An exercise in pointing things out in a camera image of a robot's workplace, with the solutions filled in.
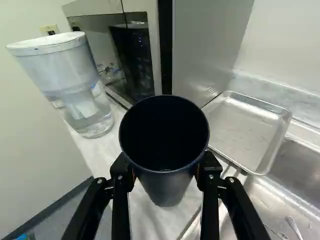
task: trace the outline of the sink basin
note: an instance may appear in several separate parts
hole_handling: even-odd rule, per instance
[[[320,239],[320,151],[297,141],[282,143],[270,172],[255,176],[237,169],[272,240],[299,240],[286,222],[291,216],[304,240]],[[219,206],[220,239],[236,240],[226,207]],[[200,215],[182,239],[200,239]]]

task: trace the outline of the aluminum tray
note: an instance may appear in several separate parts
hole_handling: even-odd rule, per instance
[[[267,174],[292,114],[290,111],[225,91],[202,108],[210,126],[209,147],[243,170]]]

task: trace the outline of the white marble countertop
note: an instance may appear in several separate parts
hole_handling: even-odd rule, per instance
[[[121,153],[118,131],[126,110],[112,99],[110,99],[110,105],[115,124],[105,136],[86,139],[68,126],[74,142],[95,178],[110,178],[110,167]],[[129,194],[129,199],[133,240],[174,240],[181,236],[198,212],[202,203],[202,192],[198,190],[196,181],[193,179],[179,205],[161,208],[149,199],[137,180]]]

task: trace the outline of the white wall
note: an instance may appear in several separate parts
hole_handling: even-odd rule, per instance
[[[254,0],[236,69],[320,94],[320,1]]]
[[[0,1],[0,239],[91,175],[58,113],[5,49],[40,37],[43,25],[69,31],[58,3]]]

